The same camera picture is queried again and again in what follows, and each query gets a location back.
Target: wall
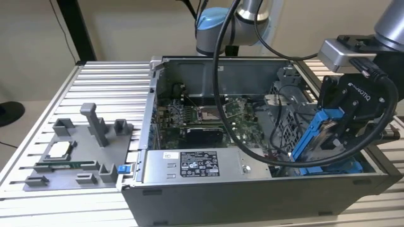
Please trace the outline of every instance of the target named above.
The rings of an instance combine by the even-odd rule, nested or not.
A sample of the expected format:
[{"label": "wall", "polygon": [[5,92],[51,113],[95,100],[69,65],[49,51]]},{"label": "wall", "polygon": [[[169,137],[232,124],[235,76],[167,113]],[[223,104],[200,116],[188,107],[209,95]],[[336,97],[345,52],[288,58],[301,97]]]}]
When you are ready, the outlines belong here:
[{"label": "wall", "polygon": [[[209,7],[229,6],[231,1],[211,0]],[[372,33],[388,2],[284,0],[273,47],[287,54],[304,55],[319,50],[327,37]],[[195,54],[193,20],[180,1],[79,3],[99,60],[147,61],[152,55]],[[0,28],[0,101],[51,99],[73,61],[48,0],[0,0]],[[257,55],[260,49],[241,47],[240,54]]]},{"label": "wall", "polygon": [[0,101],[51,99],[73,68],[48,0],[0,1]]},{"label": "wall", "polygon": [[[212,0],[209,7],[232,0]],[[80,0],[83,16],[101,60],[147,61],[153,55],[195,55],[193,18],[175,0]]]},{"label": "wall", "polygon": [[273,0],[283,10],[275,28],[273,48],[288,56],[319,51],[325,38],[369,35],[391,0]]}]

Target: blue latch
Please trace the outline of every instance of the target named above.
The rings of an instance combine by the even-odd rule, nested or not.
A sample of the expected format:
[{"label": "blue latch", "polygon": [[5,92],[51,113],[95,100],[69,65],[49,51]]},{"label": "blue latch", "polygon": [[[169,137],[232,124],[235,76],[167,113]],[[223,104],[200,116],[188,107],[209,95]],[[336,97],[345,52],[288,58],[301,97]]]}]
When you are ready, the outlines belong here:
[{"label": "blue latch", "polygon": [[[321,109],[311,123],[309,128],[304,132],[299,143],[296,144],[296,147],[292,151],[292,160],[296,161],[299,159],[299,156],[301,155],[301,152],[304,151],[305,147],[309,144],[309,141],[319,135],[320,133],[320,127],[325,120],[339,120],[344,115],[344,112],[340,109]],[[308,175],[308,174],[317,174],[321,173],[323,169],[320,166],[317,167],[309,167],[309,168],[300,168],[300,174]]]},{"label": "blue latch", "polygon": [[131,173],[131,165],[120,165],[119,166],[119,174],[129,174]]}]

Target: cable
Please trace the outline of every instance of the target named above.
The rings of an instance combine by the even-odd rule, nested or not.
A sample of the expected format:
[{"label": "cable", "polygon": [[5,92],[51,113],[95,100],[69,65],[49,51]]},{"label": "cable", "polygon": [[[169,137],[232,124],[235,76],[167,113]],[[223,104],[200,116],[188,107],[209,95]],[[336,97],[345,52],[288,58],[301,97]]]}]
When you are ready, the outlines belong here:
[{"label": "cable", "polygon": [[277,89],[277,93],[280,93],[280,90],[284,88],[284,87],[297,87],[300,89],[300,87],[295,84],[285,84],[283,85],[279,89]]},{"label": "cable", "polygon": [[196,12],[195,12],[195,9],[192,7],[189,0],[177,0],[177,1],[181,1],[185,4],[193,19],[196,19]]},{"label": "cable", "polygon": [[263,0],[260,1],[260,4],[259,4],[259,7],[257,7],[257,11],[255,12],[255,17],[253,17],[253,30],[255,30],[255,34],[257,35],[257,38],[263,44],[263,46],[272,52],[275,53],[279,57],[284,58],[284,59],[288,59],[289,61],[304,61],[304,60],[308,60],[308,59],[312,59],[317,56],[317,54],[312,54],[309,56],[305,56],[305,57],[289,57],[289,56],[285,56],[284,54],[281,54],[280,52],[277,52],[267,43],[265,43],[265,40],[263,39],[261,37],[261,34],[259,32],[259,28],[257,28],[257,17],[259,17],[259,12],[260,12],[260,8],[261,8],[261,4],[263,4]]},{"label": "cable", "polygon": [[304,112],[300,112],[300,111],[295,111],[295,113],[300,114],[300,115],[307,115],[307,116],[315,116],[315,114],[311,114],[311,113],[304,113]]},{"label": "cable", "polygon": [[237,115],[240,115],[240,114],[243,114],[243,112],[236,113],[236,114],[233,114],[233,115],[228,116],[227,118],[235,117],[235,116],[237,116]]},{"label": "cable", "polygon": [[175,110],[177,111],[177,113],[179,113],[179,120],[177,120],[176,123],[180,123],[180,122],[181,122],[181,119],[183,119],[181,112],[179,111],[179,109],[177,109],[175,106],[169,105],[168,107],[169,107],[169,108],[175,108]]},{"label": "cable", "polygon": [[8,144],[8,143],[3,143],[1,141],[0,141],[0,144],[3,144],[3,145],[5,145],[5,146],[9,146],[9,147],[12,147],[12,148],[19,148],[17,146],[11,145],[11,144]]},{"label": "cable", "polygon": [[68,36],[65,35],[65,31],[64,31],[61,23],[59,21],[59,17],[57,17],[57,14],[56,14],[56,10],[55,10],[55,7],[53,7],[52,0],[49,0],[49,3],[51,3],[52,11],[53,11],[53,14],[55,14],[55,17],[56,17],[56,20],[57,20],[59,27],[60,27],[63,35],[64,35],[64,40],[65,40],[65,44],[67,44],[69,52],[71,52],[71,57],[73,58],[73,61],[75,61],[75,64],[76,64],[77,61],[76,61],[73,52],[71,51],[71,45],[69,45],[69,41],[68,41]]},{"label": "cable", "polygon": [[188,97],[188,95],[184,95],[184,97],[192,102],[192,104],[195,105],[196,109],[199,109],[197,105],[196,105],[195,102],[191,100],[191,98]]},{"label": "cable", "polygon": [[292,145],[292,141],[291,142],[288,142],[287,144],[284,144],[280,148],[285,148],[287,146],[289,146],[289,145]]},{"label": "cable", "polygon": [[199,13],[200,13],[200,8],[201,8],[201,2],[203,0],[200,0],[200,2],[197,3],[197,8],[196,8],[196,18],[195,18],[195,22],[193,22],[193,27],[195,27],[195,30],[196,30],[196,21],[199,20]]},{"label": "cable", "polygon": [[213,61],[212,61],[212,86],[213,86],[213,97],[215,97],[215,102],[216,102],[216,107],[219,110],[219,114],[221,117],[221,121],[224,124],[224,128],[227,130],[227,133],[229,134],[231,138],[233,139],[237,147],[241,149],[241,151],[253,159],[256,159],[260,162],[264,162],[269,165],[273,166],[288,166],[288,167],[295,167],[295,168],[301,168],[301,167],[315,167],[315,166],[324,166],[328,165],[333,162],[337,162],[348,157],[351,157],[353,154],[356,154],[372,141],[373,139],[380,135],[383,132],[385,126],[391,122],[393,112],[396,109],[397,105],[397,100],[399,100],[399,92],[397,88],[393,84],[393,82],[388,79],[388,77],[381,77],[377,80],[377,83],[381,84],[385,87],[387,93],[388,93],[388,98],[387,98],[387,108],[384,111],[384,114],[381,116],[381,119],[375,126],[375,129],[368,132],[367,134],[363,135],[363,140],[359,140],[355,145],[349,149],[347,149],[343,153],[333,155],[331,157],[323,158],[316,161],[309,161],[309,162],[288,162],[288,161],[279,161],[279,160],[271,160],[267,157],[263,157],[257,155],[253,151],[251,151],[243,144],[243,142],[239,140],[236,137],[235,132],[232,131],[232,126],[225,118],[225,112],[221,107],[221,102],[220,102],[220,93],[219,93],[219,76],[217,76],[217,66],[219,66],[219,53],[220,53],[220,47],[225,35],[225,30],[228,27],[228,24],[231,22],[231,19],[233,17],[233,14],[237,9],[237,5],[241,0],[233,0],[232,6],[228,10],[224,22],[221,24],[217,40],[216,40],[216,46],[215,46],[215,51],[213,51]]},{"label": "cable", "polygon": [[277,151],[277,153],[283,153],[283,154],[288,155],[288,152],[284,151],[279,146],[276,146],[273,144],[273,135],[275,135],[276,129],[279,127],[280,118],[281,118],[281,115],[283,115],[283,103],[281,103],[279,94],[277,94],[277,102],[279,102],[277,116],[276,116],[276,121],[275,121],[273,129],[272,129],[271,135],[269,135],[269,144],[271,144],[272,148]]},{"label": "cable", "polygon": [[196,23],[195,23],[195,38],[196,38],[196,31],[197,31],[197,25],[199,25],[199,23],[200,23],[201,14],[203,14],[204,9],[205,9],[207,6],[208,6],[208,2],[209,2],[209,0],[203,0],[203,3],[201,3],[201,11],[200,11],[199,15],[196,15],[196,16],[197,16],[197,17],[196,17],[197,19],[196,19]]},{"label": "cable", "polygon": [[257,107],[260,107],[260,106],[263,106],[263,105],[265,105],[267,104],[267,102],[263,100],[263,101],[259,101],[259,102],[255,102],[253,104],[252,104],[252,109],[256,109]]}]

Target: gray metal arm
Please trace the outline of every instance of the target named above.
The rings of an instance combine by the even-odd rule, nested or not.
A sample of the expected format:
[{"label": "gray metal arm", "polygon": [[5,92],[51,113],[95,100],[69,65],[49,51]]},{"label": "gray metal arm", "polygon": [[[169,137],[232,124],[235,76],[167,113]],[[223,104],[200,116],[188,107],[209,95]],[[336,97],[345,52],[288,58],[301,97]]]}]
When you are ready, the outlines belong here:
[{"label": "gray metal arm", "polygon": [[[233,21],[229,24],[225,36],[223,40],[223,48],[227,45],[253,45],[257,42],[257,37],[255,35],[253,29],[253,17],[255,12],[257,11],[257,7],[260,4],[260,0],[244,0],[237,8],[236,15],[233,17]],[[272,4],[272,0],[264,0],[257,16],[257,28],[260,34],[264,33],[268,26],[268,18],[269,18],[269,10],[268,6]],[[217,35],[220,31],[220,26],[216,26],[207,30],[197,30],[196,32],[196,50],[199,54],[212,55],[215,44],[217,40]]]}]

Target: robotic arm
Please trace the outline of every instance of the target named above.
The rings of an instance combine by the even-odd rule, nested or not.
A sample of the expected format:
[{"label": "robotic arm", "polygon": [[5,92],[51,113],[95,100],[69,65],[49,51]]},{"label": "robotic arm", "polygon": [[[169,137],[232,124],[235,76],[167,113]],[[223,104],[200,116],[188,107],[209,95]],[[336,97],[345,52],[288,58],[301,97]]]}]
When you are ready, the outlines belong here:
[{"label": "robotic arm", "polygon": [[[271,3],[271,0],[243,1],[227,27],[220,53],[224,52],[225,45],[253,45],[259,41],[257,36],[252,35],[255,34],[255,15],[257,15],[257,30],[263,34],[269,22],[268,6]],[[201,55],[213,55],[215,43],[227,12],[228,8],[208,8],[197,19],[196,51]]]},{"label": "robotic arm", "polygon": [[[217,62],[223,43],[229,37],[227,28],[239,15],[236,11],[239,3],[240,0],[233,1],[223,19],[213,48],[213,94],[229,136],[253,159],[275,166],[297,167],[301,175],[341,170],[348,173],[360,172],[361,166],[353,155],[380,138],[392,120],[397,101],[403,99],[396,85],[403,84],[399,74],[400,67],[404,67],[404,54],[400,50],[404,44],[404,3],[399,0],[392,2],[376,25],[376,35],[344,35],[336,40],[325,40],[319,58],[331,70],[353,74],[345,74],[339,78],[324,78],[319,110],[309,129],[292,151],[289,162],[269,160],[243,145],[231,130],[221,108]],[[360,135],[360,129],[369,125],[372,128],[368,127]]]}]

